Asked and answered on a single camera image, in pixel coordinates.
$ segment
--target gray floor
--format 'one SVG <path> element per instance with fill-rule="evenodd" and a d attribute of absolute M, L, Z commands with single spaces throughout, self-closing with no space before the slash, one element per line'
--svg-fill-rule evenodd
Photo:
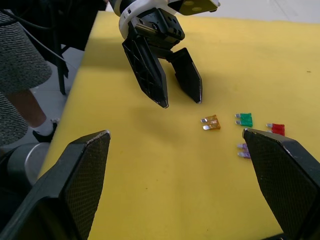
<path fill-rule="evenodd" d="M 221 7 L 215 13 L 199 14 L 202 17 L 226 17 L 240 19 L 255 19 L 263 21 L 292 21 L 302 23 L 320 23 L 320 0 L 220 0 Z M 69 49 L 64 53 L 65 59 L 74 67 L 81 64 L 84 53 L 76 49 Z M 51 78 L 37 88 L 32 89 L 43 111 L 49 118 L 60 118 L 67 96 L 59 91 L 58 73 L 55 66 L 51 66 Z M 67 91 L 74 82 L 77 69 L 69 68 L 69 78 L 65 79 Z M 10 149 L 25 143 L 34 143 L 36 139 L 31 131 L 19 141 L 7 145 Z"/>

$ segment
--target cable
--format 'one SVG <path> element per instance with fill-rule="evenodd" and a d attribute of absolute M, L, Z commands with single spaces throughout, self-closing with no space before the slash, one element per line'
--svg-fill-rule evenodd
<path fill-rule="evenodd" d="M 12 14 L 11 12 L 8 12 L 4 9 L 0 9 L 0 12 L 13 18 L 14 20 L 17 20 L 18 22 L 20 23 L 23 23 L 23 24 L 26 24 L 26 25 L 29 25 L 30 27 L 33 27 L 33 28 L 36 28 L 36 29 L 39 29 L 39 30 L 52 30 L 53 27 L 44 27 L 44 26 L 39 26 L 39 25 L 36 25 L 36 24 L 33 24 L 27 20 L 24 20 L 23 18 L 19 17 L 19 16 L 16 16 L 14 14 Z"/>
<path fill-rule="evenodd" d="M 25 10 L 25 11 L 21 14 L 21 16 L 19 16 L 19 17 L 22 18 L 24 15 L 26 15 L 26 14 L 30 11 L 31 7 L 32 7 L 32 6 L 30 6 L 27 10 Z M 16 19 L 8 20 L 8 21 L 5 21 L 5 22 L 0 22 L 0 27 L 12 25 L 12 24 L 15 24 L 16 22 L 18 22 L 18 20 L 16 20 Z"/>
<path fill-rule="evenodd" d="M 18 23 L 23 30 L 31 37 L 33 38 L 38 44 L 40 44 L 42 47 L 44 47 L 45 49 L 47 49 L 50 53 L 52 53 L 53 55 L 55 55 L 57 58 L 61 59 L 62 61 L 64 61 L 66 64 L 69 64 L 72 68 L 74 68 L 75 70 L 78 70 L 75 66 L 73 66 L 71 63 L 69 63 L 68 61 L 66 61 L 65 59 L 63 59 L 61 56 L 59 56 L 58 54 L 56 54 L 54 51 L 52 51 L 51 49 L 49 49 L 48 47 L 46 47 L 42 42 L 40 42 L 38 39 L 36 39 L 24 26 L 22 26 L 22 24 L 19 22 Z"/>

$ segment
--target gray skirt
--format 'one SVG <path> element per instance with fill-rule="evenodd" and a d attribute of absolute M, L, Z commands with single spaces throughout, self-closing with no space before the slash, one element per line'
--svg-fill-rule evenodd
<path fill-rule="evenodd" d="M 0 12 L 0 23 L 9 20 Z M 0 26 L 0 146 L 16 142 L 28 130 L 5 96 L 41 85 L 51 74 L 50 66 L 18 23 Z"/>

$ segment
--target black shoe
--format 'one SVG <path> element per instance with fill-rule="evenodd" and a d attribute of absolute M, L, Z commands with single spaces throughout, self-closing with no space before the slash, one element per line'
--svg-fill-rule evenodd
<path fill-rule="evenodd" d="M 48 136 L 42 136 L 39 133 L 37 133 L 36 131 L 32 132 L 33 136 L 37 139 L 37 141 L 39 143 L 51 143 L 52 138 L 54 137 L 57 126 L 58 126 L 58 124 L 56 122 L 53 122 L 52 124 L 53 124 L 53 131 Z"/>

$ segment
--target white sock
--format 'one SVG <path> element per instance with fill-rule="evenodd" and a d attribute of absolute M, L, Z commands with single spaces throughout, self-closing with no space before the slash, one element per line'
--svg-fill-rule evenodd
<path fill-rule="evenodd" d="M 49 136 L 54 131 L 54 125 L 49 118 L 46 118 L 44 123 L 42 123 L 40 126 L 32 127 L 32 130 L 42 136 Z"/>

